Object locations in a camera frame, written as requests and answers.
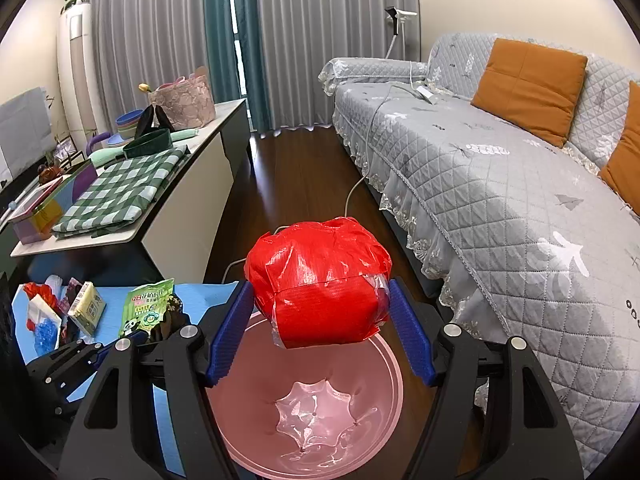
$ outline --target green snack bag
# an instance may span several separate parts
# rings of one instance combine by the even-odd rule
[[[124,302],[119,337],[139,328],[151,333],[151,329],[162,321],[167,300],[173,291],[173,278],[134,288]]]

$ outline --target white standing air conditioner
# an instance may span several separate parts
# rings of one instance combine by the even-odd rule
[[[91,4],[78,3],[60,16],[58,74],[66,122],[78,150],[94,134],[109,131],[100,106],[91,35]]]

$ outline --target quilted sofa cover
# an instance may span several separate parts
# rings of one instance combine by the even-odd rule
[[[443,36],[426,67],[396,61],[390,73],[369,70],[375,60],[332,60],[320,79],[381,208],[407,230],[423,272],[446,278],[454,320],[532,345],[587,476],[640,400],[640,224],[593,174],[620,138],[635,76],[588,56],[568,156],[469,104],[496,37]],[[406,91],[409,72],[442,89],[435,105]]]

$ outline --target beige wall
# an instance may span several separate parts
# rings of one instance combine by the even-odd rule
[[[420,0],[422,60],[445,32],[555,41],[640,72],[640,44],[613,0]]]
[[[56,38],[64,0],[27,0],[0,43],[0,103],[36,86],[54,98],[51,110],[55,135],[67,130]]]

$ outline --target blue table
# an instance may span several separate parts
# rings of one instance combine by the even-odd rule
[[[217,304],[223,304],[228,300],[238,282],[226,285],[175,285],[174,291],[184,304],[185,313],[189,314],[192,323],[198,323],[206,310]],[[106,307],[100,318],[98,330],[95,334],[95,341],[108,344],[118,337],[120,323],[122,322],[122,307],[124,306],[127,293],[132,287],[98,287],[98,292],[106,302]],[[20,347],[20,352],[24,357],[24,362],[28,363],[35,359],[36,354],[33,346],[33,333],[26,328],[27,318],[27,295],[21,287],[18,288],[14,297],[13,308],[15,316],[15,336]],[[80,399],[84,396],[91,383],[91,378],[85,381],[71,396],[69,400]],[[166,400],[166,392],[154,386],[154,400],[156,404],[156,419],[158,420],[158,431],[160,434],[160,444],[166,468],[175,473],[184,475],[180,456],[175,443],[174,430],[171,425],[169,406]],[[255,480],[255,476],[248,471],[236,466],[238,474],[242,479]]]

